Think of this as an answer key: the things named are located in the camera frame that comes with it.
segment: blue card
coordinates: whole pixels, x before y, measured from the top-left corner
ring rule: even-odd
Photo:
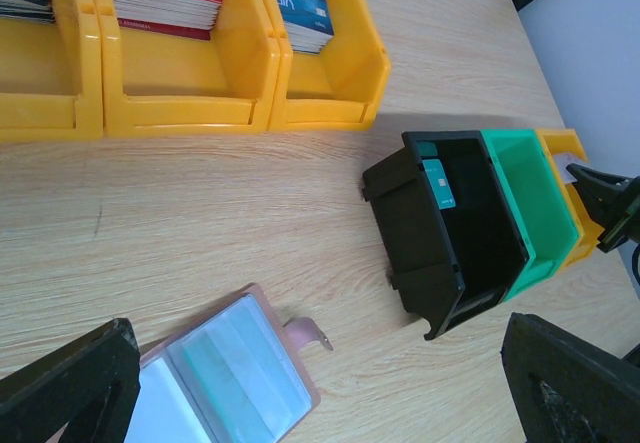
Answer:
[[[327,0],[278,0],[285,23],[333,36]]]
[[[440,160],[422,160],[422,165],[424,166],[427,179],[438,202],[438,208],[441,210],[454,208],[456,206],[456,200],[453,198],[453,192],[451,191],[447,175],[444,172]]]

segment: teal card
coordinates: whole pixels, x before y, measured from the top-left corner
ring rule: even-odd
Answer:
[[[453,192],[449,186],[447,175],[444,172],[442,163],[438,159],[422,160],[425,172],[433,194],[438,202],[438,208],[446,210],[456,206],[456,200],[453,198]]]

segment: black plastic bin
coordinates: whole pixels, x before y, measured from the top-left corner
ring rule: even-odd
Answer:
[[[498,304],[529,255],[479,131],[407,132],[363,174],[405,311],[431,340]],[[423,160],[438,159],[455,199],[440,209]]]

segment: wood grain surface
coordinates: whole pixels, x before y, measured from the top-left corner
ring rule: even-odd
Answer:
[[[524,441],[499,349],[536,313],[616,355],[638,300],[596,254],[432,342],[386,280],[361,174],[406,129],[561,127],[510,0],[368,0],[392,58],[367,133],[0,146],[0,377],[115,316],[143,346],[259,283],[322,403],[287,441]]]

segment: cable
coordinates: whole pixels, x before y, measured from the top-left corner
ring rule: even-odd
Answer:
[[[636,249],[633,251],[633,255],[631,255],[631,271],[633,272],[633,276],[636,277],[636,281],[640,285],[640,271],[638,271],[638,264],[640,263],[640,243],[636,246]]]

